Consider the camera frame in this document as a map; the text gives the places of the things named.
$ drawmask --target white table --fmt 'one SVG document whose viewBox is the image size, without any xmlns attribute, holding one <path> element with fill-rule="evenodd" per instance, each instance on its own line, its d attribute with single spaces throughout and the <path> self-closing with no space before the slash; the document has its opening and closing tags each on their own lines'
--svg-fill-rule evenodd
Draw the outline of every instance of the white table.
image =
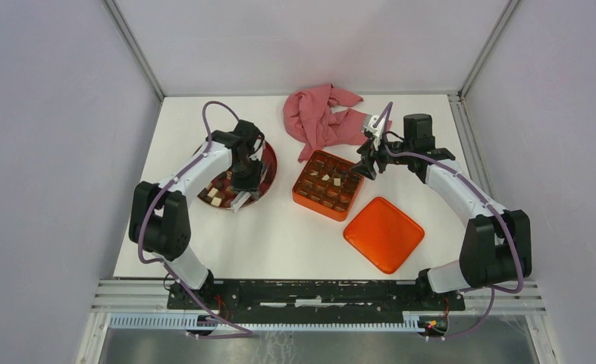
<svg viewBox="0 0 596 364">
<path fill-rule="evenodd" d="M 437 147 L 448 148 L 466 170 L 456 126 L 445 95 L 369 95 L 355 107 L 379 114 L 394 102 L 392 130 L 403 133 L 403 116 L 426 113 L 433 117 Z M 433 190 L 403 166 L 388 166 L 375 181 L 365 180 L 344 222 L 326 218 L 297 205 L 291 189 L 304 164 L 297 158 L 303 144 L 294 140 L 282 122 L 286 96 L 166 98 L 144 166 L 142 180 L 156 182 L 177 171 L 205 139 L 201 111 L 212 99 L 232 107 L 240 118 L 255 123 L 278 157 L 278 173 L 260 201 L 237 214 L 196 200 L 190 207 L 190 246 L 217 278 L 270 279 L 414 279 L 421 269 L 457 259 L 464 227 Z M 233 130 L 235 120 L 219 106 L 209 106 L 212 130 Z M 357 146 L 325 150 L 358 161 Z M 383 196 L 425 230 L 425 238 L 392 275 L 380 272 L 343 238 L 343 229 L 376 196 Z M 164 277 L 159 264 L 143 265 L 137 245 L 124 237 L 115 277 Z"/>
</svg>

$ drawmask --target white wall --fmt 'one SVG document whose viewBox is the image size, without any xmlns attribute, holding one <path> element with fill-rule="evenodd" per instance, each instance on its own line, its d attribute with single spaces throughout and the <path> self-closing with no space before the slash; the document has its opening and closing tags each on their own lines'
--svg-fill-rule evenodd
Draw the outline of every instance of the white wall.
<svg viewBox="0 0 596 364">
<path fill-rule="evenodd" d="M 523 2 L 468 95 L 567 363 L 596 362 L 596 1 Z"/>
<path fill-rule="evenodd" d="M 0 363 L 74 361 L 157 110 L 100 1 L 0 2 Z"/>
<path fill-rule="evenodd" d="M 118 0 L 165 93 L 457 90 L 506 0 Z"/>
</svg>

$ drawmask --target square orange lid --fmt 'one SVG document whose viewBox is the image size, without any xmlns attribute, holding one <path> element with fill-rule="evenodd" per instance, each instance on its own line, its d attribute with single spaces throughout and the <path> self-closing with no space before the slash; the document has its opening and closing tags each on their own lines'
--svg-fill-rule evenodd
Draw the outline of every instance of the square orange lid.
<svg viewBox="0 0 596 364">
<path fill-rule="evenodd" d="M 376 197 L 350 222 L 343 237 L 383 273 L 391 275 L 421 243 L 425 232 L 383 197 Z"/>
</svg>

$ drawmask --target robotic arm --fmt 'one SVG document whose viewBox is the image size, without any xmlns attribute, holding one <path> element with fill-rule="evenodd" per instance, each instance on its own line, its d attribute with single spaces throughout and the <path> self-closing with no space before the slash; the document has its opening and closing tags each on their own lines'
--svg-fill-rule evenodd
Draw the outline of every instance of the robotic arm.
<svg viewBox="0 0 596 364">
<path fill-rule="evenodd" d="M 532 270 L 528 216 L 521 210 L 509 211 L 495 202 L 465 176 L 452 153 L 435 147 L 430 115 L 405 116 L 405 137 L 395 142 L 388 142 L 384 135 L 385 119 L 374 116 L 365 121 L 363 132 L 368 140 L 358 149 L 361 161 L 352 171 L 374 180 L 375 164 L 379 173 L 383 173 L 387 165 L 407 165 L 421 182 L 441 195 L 466 227 L 459 259 L 420 271 L 416 283 L 425 292 L 444 293 L 516 280 L 512 251 L 495 212 L 510 231 L 522 275 L 528 277 Z"/>
<path fill-rule="evenodd" d="M 164 259 L 174 273 L 192 289 L 199 289 L 204 284 L 209 270 L 189 248 L 191 227 L 188 209 L 191 202 L 215 176 L 231 168 L 231 186 L 237 193 L 231 209 L 236 212 L 250 197 L 259 197 L 260 182 L 264 179 L 267 167 L 262 162 L 264 134 L 253 123 L 239 120 L 233 131 L 216 130 L 211 135 L 210 149 L 206 149 L 207 141 L 191 157 L 190 161 L 195 161 L 202 155 L 193 168 L 186 167 L 187 171 L 181 168 L 179 172 L 167 176 L 157 184 L 143 181 L 137 185 L 128 226 L 129 239 L 137 243 L 148 207 L 161 191 L 160 186 L 166 185 L 173 178 L 174 184 L 155 207 L 157 210 L 163 208 L 162 215 L 152 215 L 148 221 L 143 246 L 145 251 Z"/>
</svg>

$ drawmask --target orange container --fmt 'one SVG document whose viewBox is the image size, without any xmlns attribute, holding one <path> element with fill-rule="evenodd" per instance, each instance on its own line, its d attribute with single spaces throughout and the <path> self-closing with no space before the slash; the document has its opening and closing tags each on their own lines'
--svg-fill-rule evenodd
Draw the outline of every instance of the orange container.
<svg viewBox="0 0 596 364">
<path fill-rule="evenodd" d="M 316 150 L 293 185 L 293 201 L 336 221 L 345 221 L 363 180 L 350 170 L 352 165 L 337 155 Z"/>
<path fill-rule="evenodd" d="M 376 197 L 350 222 L 343 237 L 372 264 L 391 275 L 421 243 L 425 232 L 383 197 Z"/>
</svg>

